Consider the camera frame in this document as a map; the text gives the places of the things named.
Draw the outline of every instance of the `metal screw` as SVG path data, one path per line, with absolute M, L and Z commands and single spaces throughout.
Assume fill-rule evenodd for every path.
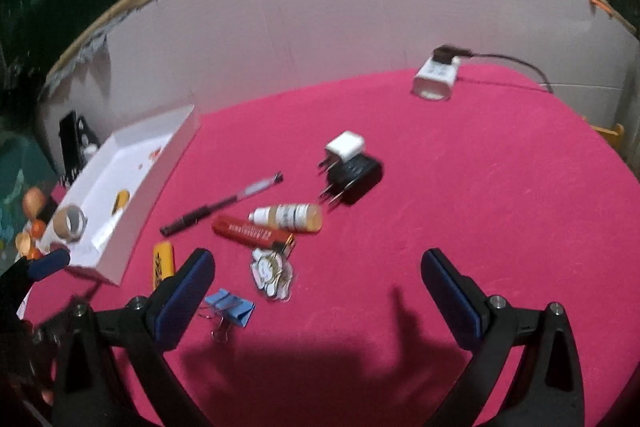
M 501 310 L 507 305 L 507 299 L 505 299 L 502 295 L 491 295 L 491 297 L 489 297 L 489 302 L 491 306 L 493 306 L 497 310 Z
M 554 315 L 564 315 L 564 306 L 559 302 L 552 302 L 549 304 L 549 309 Z
M 86 313 L 86 304 L 76 304 L 74 307 L 74 315 L 76 317 L 82 317 Z
M 135 310 L 142 309 L 143 306 L 145 305 L 145 303 L 146 303 L 146 298 L 145 297 L 140 297 L 140 296 L 133 297 L 131 299 L 131 302 L 130 302 L 131 306 L 133 306 L 133 309 L 135 309 Z

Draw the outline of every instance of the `brown tape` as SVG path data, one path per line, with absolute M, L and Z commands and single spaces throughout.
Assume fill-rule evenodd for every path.
M 53 216 L 53 231 L 60 239 L 77 241 L 82 237 L 86 217 L 79 206 L 70 204 L 60 208 Z

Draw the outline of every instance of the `pen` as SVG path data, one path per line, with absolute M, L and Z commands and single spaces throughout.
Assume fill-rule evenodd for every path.
M 160 229 L 160 233 L 164 235 L 164 237 L 169 237 L 170 235 L 174 235 L 174 233 L 181 232 L 184 229 L 188 229 L 189 227 L 195 225 L 199 220 L 203 217 L 210 216 L 214 212 L 229 206 L 230 204 L 236 203 L 237 201 L 244 200 L 244 198 L 248 198 L 249 196 L 253 196 L 258 192 L 262 192 L 263 190 L 271 187 L 272 185 L 277 185 L 281 183 L 283 180 L 282 172 L 278 172 L 276 175 L 271 178 L 266 178 L 264 180 L 260 180 L 252 185 L 249 185 L 244 190 L 238 192 L 238 194 L 234 194 L 222 201 L 218 201 L 213 204 L 205 204 L 200 208 L 196 208 L 192 212 L 188 214 L 184 214 L 182 217 L 167 225 L 166 227 L 162 227 Z

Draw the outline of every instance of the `small bottle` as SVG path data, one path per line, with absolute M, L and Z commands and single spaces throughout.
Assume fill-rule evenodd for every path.
M 317 232 L 322 227 L 322 210 L 317 204 L 279 204 L 256 208 L 249 221 L 272 229 Z

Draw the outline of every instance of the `black power adapter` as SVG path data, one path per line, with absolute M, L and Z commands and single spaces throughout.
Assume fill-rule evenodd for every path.
M 329 169 L 326 175 L 327 187 L 320 197 L 325 199 L 332 196 L 329 204 L 354 204 L 378 184 L 382 175 L 382 163 L 366 154 L 357 154 Z

